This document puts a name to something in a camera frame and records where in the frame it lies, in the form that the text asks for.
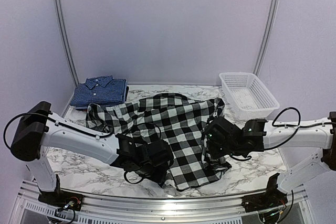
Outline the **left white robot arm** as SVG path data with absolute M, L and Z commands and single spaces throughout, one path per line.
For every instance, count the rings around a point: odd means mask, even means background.
M 172 150 L 160 138 L 147 143 L 139 137 L 95 131 L 65 120 L 52 112 L 51 104 L 46 101 L 13 117 L 3 130 L 3 138 L 15 120 L 18 125 L 13 140 L 4 144 L 16 159 L 26 163 L 41 194 L 56 206 L 63 205 L 67 198 L 44 153 L 47 147 L 95 158 L 122 169 L 125 174 L 135 172 L 141 179 L 157 184 L 165 181 L 167 170 L 173 164 Z

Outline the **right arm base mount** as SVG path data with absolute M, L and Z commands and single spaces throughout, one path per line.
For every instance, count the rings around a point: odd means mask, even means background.
M 242 198 L 241 206 L 246 212 L 266 210 L 278 206 L 283 206 L 288 202 L 287 195 L 258 193 L 246 195 Z

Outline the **white plastic basket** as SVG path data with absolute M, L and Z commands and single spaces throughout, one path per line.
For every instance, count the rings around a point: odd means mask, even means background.
M 253 73 L 223 72 L 219 78 L 223 94 L 238 120 L 266 118 L 280 107 L 276 98 Z

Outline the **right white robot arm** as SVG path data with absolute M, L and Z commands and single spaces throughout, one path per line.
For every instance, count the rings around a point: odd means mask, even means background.
M 285 173 L 268 179 L 267 189 L 260 195 L 260 203 L 271 207 L 281 195 L 312 180 L 320 174 L 335 170 L 335 113 L 314 121 L 283 122 L 253 119 L 243 128 L 224 117 L 213 119 L 205 127 L 204 135 L 211 158 L 225 155 L 248 159 L 252 152 L 276 148 L 315 147 L 316 151 Z

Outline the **front aluminium frame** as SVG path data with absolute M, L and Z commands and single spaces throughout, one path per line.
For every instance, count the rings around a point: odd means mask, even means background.
M 241 194 L 196 198 L 134 198 L 82 193 L 75 223 L 262 223 L 284 209 L 284 223 L 315 223 L 303 186 L 286 206 L 246 212 Z

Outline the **blue checked folded shirt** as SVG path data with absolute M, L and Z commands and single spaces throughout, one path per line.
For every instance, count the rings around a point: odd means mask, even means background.
M 124 102 L 124 93 L 128 82 L 113 76 L 87 78 L 78 84 L 70 102 L 71 106 L 86 106 L 91 103 L 98 105 Z

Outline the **black white plaid shirt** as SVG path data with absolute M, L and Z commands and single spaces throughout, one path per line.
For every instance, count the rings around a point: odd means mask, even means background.
M 179 93 L 160 93 L 109 108 L 92 103 L 86 126 L 143 137 L 148 143 L 158 138 L 168 142 L 174 163 L 164 183 L 184 191 L 216 182 L 232 167 L 225 158 L 210 156 L 204 133 L 210 121 L 224 115 L 224 108 L 219 97 L 199 101 Z

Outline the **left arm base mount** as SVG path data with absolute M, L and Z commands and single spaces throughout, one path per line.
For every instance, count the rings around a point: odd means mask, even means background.
M 70 207 L 75 211 L 80 211 L 84 196 L 82 194 L 73 193 L 61 190 L 58 192 L 41 192 L 38 201 L 52 205 L 58 208 L 63 208 L 66 204 L 73 202 Z

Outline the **left wall aluminium rail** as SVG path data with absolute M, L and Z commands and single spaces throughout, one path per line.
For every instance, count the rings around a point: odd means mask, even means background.
M 58 22 L 58 26 L 59 26 L 59 30 L 60 30 L 61 41 L 62 41 L 62 45 L 64 47 L 67 64 L 68 64 L 68 67 L 69 67 L 69 70 L 70 70 L 70 75 L 71 75 L 72 81 L 73 81 L 75 87 L 77 87 L 78 84 L 79 84 L 79 79 L 78 79 L 74 59 L 73 59 L 73 56 L 72 56 L 70 42 L 69 42 L 69 39 L 68 39 L 68 34 L 67 34 L 67 30 L 66 30 L 66 23 L 65 23 L 64 13 L 63 13 L 63 10 L 62 10 L 61 0 L 54 0 L 54 2 L 55 2 L 57 22 Z

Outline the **right wall aluminium rail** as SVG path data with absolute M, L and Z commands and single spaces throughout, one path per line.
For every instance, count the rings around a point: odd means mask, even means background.
M 272 28 L 273 28 L 275 20 L 276 20 L 279 1 L 280 0 L 271 0 L 270 1 L 270 6 L 269 6 L 268 15 L 267 15 L 264 34 L 262 36 L 262 41 L 261 41 L 261 44 L 260 44 L 260 47 L 259 47 L 259 52 L 258 52 L 258 55 L 257 55 L 257 59 L 256 59 L 256 62 L 255 62 L 254 68 L 253 68 L 253 74 L 255 74 L 256 76 L 260 75 L 264 59 L 266 58 L 268 43 L 269 43 L 269 40 L 270 40 Z

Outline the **wall aluminium rail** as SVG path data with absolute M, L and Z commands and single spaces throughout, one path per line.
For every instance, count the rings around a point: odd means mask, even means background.
M 268 15 L 267 15 L 264 34 L 262 36 L 262 41 L 261 41 L 261 44 L 260 44 L 260 47 L 259 47 L 259 52 L 258 52 L 258 55 L 257 55 L 257 59 L 256 59 L 256 62 L 255 62 L 254 68 L 253 68 L 253 74 L 255 74 L 256 76 L 260 75 L 264 59 L 266 58 L 268 43 L 269 43 L 269 40 L 270 40 L 272 28 L 273 28 L 275 20 L 276 20 L 279 1 L 280 0 L 271 0 L 270 1 L 270 6 L 269 6 Z
M 74 59 L 73 59 L 73 56 L 72 56 L 70 42 L 69 42 L 69 39 L 68 39 L 68 34 L 67 34 L 67 30 L 66 30 L 66 23 L 65 23 L 64 13 L 63 13 L 63 10 L 62 10 L 61 0 L 54 0 L 54 2 L 55 2 L 57 22 L 58 22 L 58 26 L 59 26 L 59 30 L 60 30 L 61 41 L 62 41 L 62 45 L 64 47 L 67 64 L 68 64 L 68 67 L 69 67 L 69 70 L 70 70 L 70 75 L 71 75 L 72 81 L 73 81 L 75 87 L 77 87 L 78 84 L 79 84 L 79 79 L 78 79 Z

